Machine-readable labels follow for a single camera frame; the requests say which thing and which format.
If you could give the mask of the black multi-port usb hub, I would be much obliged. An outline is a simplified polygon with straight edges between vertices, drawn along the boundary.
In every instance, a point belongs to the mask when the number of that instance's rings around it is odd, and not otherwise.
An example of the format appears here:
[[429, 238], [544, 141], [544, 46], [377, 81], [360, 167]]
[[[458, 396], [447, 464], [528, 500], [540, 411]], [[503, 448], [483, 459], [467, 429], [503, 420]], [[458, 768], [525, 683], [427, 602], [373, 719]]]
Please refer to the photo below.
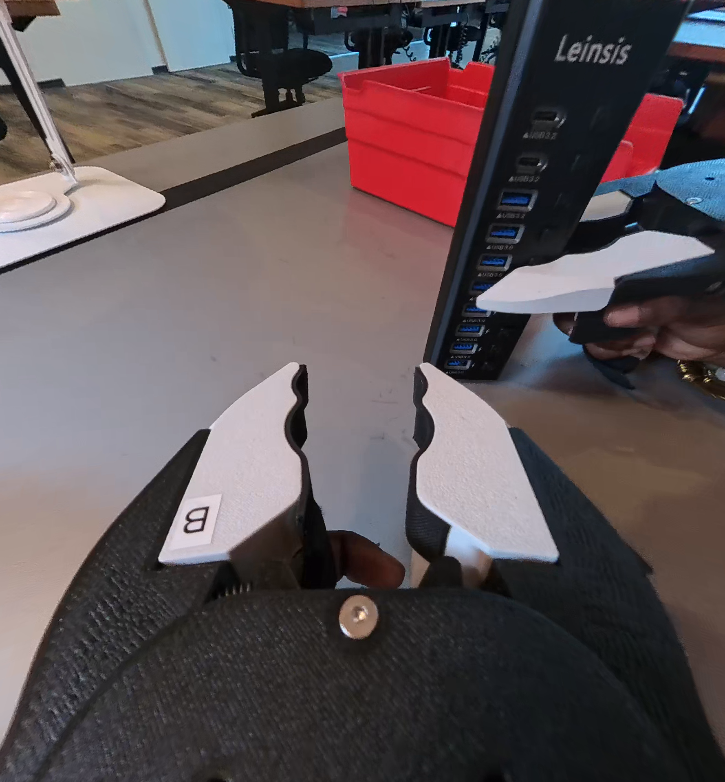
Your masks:
[[530, 318], [480, 307], [569, 244], [691, 2], [512, 2], [423, 361], [494, 382]]

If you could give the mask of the white sign stand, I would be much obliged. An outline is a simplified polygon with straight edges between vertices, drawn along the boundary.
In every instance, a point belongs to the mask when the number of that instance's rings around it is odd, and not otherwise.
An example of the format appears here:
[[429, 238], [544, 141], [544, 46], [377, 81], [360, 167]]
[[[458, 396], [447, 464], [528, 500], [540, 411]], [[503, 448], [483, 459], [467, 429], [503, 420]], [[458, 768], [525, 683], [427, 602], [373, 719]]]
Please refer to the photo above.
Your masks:
[[75, 167], [42, 90], [0, 2], [0, 42], [44, 132], [52, 170], [0, 185], [0, 272], [146, 217], [165, 197], [93, 166]]

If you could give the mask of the red plastic bin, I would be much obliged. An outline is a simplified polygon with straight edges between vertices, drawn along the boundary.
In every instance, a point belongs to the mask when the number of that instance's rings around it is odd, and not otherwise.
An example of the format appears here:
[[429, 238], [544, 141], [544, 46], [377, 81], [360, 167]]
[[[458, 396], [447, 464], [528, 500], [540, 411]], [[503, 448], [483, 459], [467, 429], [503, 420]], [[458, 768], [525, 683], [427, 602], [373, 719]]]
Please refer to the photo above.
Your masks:
[[[455, 228], [494, 72], [444, 58], [342, 74], [351, 185]], [[660, 168], [683, 107], [649, 89], [600, 184]]]

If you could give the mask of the black office chair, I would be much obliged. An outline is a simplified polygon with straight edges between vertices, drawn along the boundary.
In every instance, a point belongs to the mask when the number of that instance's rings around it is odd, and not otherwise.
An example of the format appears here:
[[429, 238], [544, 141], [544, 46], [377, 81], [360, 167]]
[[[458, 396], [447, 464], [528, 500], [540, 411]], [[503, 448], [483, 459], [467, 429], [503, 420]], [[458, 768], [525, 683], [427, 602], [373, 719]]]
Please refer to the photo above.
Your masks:
[[304, 86], [330, 73], [322, 52], [289, 45], [289, 8], [275, 2], [226, 1], [232, 14], [238, 71], [260, 81], [264, 107], [252, 118], [303, 105]]

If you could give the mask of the long wooden office desk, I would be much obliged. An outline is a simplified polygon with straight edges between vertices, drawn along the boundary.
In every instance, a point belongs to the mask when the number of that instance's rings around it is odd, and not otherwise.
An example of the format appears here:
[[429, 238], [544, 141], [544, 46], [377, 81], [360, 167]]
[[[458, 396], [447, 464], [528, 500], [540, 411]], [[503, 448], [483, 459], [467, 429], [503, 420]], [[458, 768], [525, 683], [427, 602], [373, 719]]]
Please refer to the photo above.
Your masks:
[[272, 56], [312, 37], [341, 35], [362, 67], [389, 63], [408, 31], [408, 50], [422, 45], [429, 59], [450, 56], [457, 64], [480, 58], [491, 22], [503, 22], [509, 2], [496, 1], [226, 1], [233, 16], [236, 51], [243, 64]]

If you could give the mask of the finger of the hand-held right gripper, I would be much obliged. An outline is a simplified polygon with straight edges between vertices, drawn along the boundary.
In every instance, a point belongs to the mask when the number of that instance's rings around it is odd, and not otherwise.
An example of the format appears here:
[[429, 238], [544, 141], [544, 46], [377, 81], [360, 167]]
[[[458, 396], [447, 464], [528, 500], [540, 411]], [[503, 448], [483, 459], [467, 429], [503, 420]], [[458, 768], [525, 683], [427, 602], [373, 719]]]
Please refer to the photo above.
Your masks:
[[504, 314], [602, 310], [618, 279], [714, 253], [694, 237], [637, 232], [593, 252], [514, 269], [477, 297], [477, 307]]
[[638, 180], [614, 180], [600, 184], [585, 207], [580, 223], [609, 220], [626, 215], [640, 190]]

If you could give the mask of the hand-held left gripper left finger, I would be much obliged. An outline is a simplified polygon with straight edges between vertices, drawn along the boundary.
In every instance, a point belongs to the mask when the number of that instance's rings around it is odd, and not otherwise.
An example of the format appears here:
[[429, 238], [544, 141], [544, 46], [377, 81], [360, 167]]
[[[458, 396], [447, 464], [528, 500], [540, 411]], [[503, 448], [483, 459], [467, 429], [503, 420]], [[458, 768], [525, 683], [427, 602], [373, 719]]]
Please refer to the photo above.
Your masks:
[[333, 589], [337, 566], [307, 457], [305, 365], [289, 363], [208, 430], [158, 562], [228, 562], [238, 581]]

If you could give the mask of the person's right hand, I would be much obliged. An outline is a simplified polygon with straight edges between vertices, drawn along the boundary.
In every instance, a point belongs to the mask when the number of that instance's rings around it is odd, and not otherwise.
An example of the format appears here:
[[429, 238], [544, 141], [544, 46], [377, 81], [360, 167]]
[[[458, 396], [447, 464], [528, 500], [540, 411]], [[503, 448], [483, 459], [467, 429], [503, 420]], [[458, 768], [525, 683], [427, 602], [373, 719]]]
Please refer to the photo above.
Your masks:
[[589, 353], [597, 359], [643, 359], [657, 353], [725, 369], [725, 299], [662, 297], [609, 308], [604, 320], [609, 327], [635, 333], [620, 340], [588, 344]]

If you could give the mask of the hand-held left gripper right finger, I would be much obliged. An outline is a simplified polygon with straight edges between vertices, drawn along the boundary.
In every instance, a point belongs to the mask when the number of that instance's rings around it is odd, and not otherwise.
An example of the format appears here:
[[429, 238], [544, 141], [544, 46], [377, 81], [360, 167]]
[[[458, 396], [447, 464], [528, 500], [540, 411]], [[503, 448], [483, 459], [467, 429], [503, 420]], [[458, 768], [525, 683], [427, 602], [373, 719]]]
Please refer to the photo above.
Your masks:
[[504, 418], [435, 366], [414, 376], [406, 537], [412, 585], [447, 556], [479, 587], [494, 562], [553, 565], [559, 550]]

